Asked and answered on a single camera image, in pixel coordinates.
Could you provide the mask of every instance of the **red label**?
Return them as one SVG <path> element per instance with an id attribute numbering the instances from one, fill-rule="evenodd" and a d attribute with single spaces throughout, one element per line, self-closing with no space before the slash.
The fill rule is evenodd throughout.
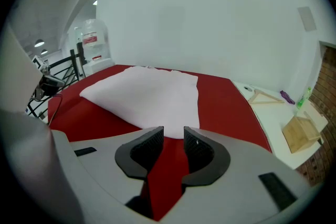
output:
<path id="1" fill-rule="evenodd" d="M 97 41 L 97 36 L 93 36 L 93 37 L 88 37 L 83 39 L 83 45 L 87 44 L 87 43 L 92 43 Z"/>

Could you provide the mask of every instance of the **wooden triangle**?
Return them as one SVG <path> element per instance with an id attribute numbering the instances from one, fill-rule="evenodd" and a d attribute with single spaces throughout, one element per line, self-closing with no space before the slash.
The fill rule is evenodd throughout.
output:
<path id="1" fill-rule="evenodd" d="M 264 95 L 264 96 L 266 96 L 268 98 L 271 98 L 274 101 L 254 101 L 259 94 L 262 94 L 262 95 Z M 284 101 L 281 100 L 281 99 L 279 99 L 279 98 L 276 98 L 274 96 L 271 96 L 271 95 L 269 95 L 269 94 L 267 94 L 267 93 L 265 93 L 263 91 L 255 89 L 254 90 L 254 95 L 248 100 L 248 103 L 249 104 L 281 104 L 281 103 L 284 103 Z"/>

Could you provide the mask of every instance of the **white cloth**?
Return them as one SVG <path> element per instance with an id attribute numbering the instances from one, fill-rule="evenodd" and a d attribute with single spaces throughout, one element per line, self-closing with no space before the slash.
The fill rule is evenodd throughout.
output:
<path id="1" fill-rule="evenodd" d="M 197 80 L 175 70 L 130 67 L 85 88 L 80 96 L 139 128 L 164 126 L 165 136 L 183 139 L 184 126 L 200 126 Z"/>

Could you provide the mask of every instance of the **red table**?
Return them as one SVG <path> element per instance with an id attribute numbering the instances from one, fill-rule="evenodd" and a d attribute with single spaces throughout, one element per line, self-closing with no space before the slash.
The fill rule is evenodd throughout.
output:
<path id="1" fill-rule="evenodd" d="M 64 132 L 69 141 L 89 140 L 139 130 L 111 112 L 79 96 L 86 87 L 122 72 L 130 66 L 116 65 L 95 73 L 62 91 L 63 101 L 51 129 Z M 229 79 L 185 72 L 198 76 L 200 129 L 255 143 L 271 152 L 267 138 L 252 108 Z M 51 119 L 59 99 L 48 103 Z M 154 220 L 160 220 L 181 197 L 181 179 L 188 174 L 183 140 L 164 138 L 163 151 L 148 174 Z"/>

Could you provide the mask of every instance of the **green bottle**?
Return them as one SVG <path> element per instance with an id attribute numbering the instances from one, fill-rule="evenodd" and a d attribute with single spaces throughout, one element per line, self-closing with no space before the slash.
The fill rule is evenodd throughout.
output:
<path id="1" fill-rule="evenodd" d="M 311 95 L 311 88 L 308 87 L 308 90 L 304 93 L 304 95 L 301 97 L 300 101 L 297 103 L 297 108 L 300 109 L 305 102 L 305 100 L 309 99 Z"/>

